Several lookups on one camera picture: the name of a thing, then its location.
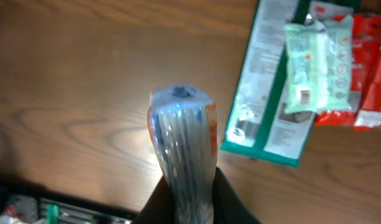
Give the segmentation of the orange tissue pack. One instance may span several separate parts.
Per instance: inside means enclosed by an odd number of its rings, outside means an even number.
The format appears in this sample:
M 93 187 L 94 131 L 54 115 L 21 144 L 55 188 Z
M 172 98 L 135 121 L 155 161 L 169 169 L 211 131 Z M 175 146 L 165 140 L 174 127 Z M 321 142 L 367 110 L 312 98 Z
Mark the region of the orange tissue pack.
M 218 160 L 216 104 L 190 84 L 172 84 L 150 96 L 147 126 L 173 194 L 176 223 L 213 223 Z

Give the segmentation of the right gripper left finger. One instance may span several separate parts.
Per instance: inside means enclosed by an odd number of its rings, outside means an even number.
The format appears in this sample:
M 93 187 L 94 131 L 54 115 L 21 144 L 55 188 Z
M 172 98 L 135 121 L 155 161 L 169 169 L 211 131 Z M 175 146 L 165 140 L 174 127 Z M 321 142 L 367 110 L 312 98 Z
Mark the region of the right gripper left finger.
M 132 224 L 174 224 L 174 222 L 174 199 L 165 178 L 162 177 Z

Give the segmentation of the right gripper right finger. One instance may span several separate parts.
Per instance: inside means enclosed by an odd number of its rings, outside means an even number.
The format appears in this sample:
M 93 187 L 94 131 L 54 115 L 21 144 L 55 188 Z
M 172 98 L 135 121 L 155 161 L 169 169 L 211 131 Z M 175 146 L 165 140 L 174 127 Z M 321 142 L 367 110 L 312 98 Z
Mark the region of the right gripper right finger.
M 220 168 L 213 182 L 214 224 L 261 224 L 231 187 Z

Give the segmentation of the red snack packet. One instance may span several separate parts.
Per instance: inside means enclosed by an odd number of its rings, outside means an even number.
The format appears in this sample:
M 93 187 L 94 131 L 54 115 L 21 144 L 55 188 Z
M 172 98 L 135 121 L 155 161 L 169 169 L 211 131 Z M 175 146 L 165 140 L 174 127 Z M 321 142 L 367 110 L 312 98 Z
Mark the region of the red snack packet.
M 378 56 L 381 43 L 381 15 L 356 14 L 352 30 L 352 83 L 348 97 L 350 108 L 325 111 L 317 116 L 317 126 L 352 126 L 357 117 L 365 84 Z

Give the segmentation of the red stick sachet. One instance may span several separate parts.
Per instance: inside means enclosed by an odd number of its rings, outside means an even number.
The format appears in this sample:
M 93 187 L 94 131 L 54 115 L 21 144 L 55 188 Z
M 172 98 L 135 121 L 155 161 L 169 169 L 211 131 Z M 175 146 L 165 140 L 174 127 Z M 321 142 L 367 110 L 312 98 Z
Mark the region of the red stick sachet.
M 373 77 L 354 123 L 354 131 L 357 132 L 381 128 L 381 44 L 372 74 Z

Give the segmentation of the light green wipes pack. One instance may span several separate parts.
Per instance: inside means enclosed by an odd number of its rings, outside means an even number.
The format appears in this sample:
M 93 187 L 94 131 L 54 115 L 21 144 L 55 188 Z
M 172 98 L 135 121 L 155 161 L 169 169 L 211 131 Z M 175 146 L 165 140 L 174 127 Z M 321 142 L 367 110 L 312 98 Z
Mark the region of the light green wipes pack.
M 348 110 L 353 17 L 285 26 L 286 113 Z

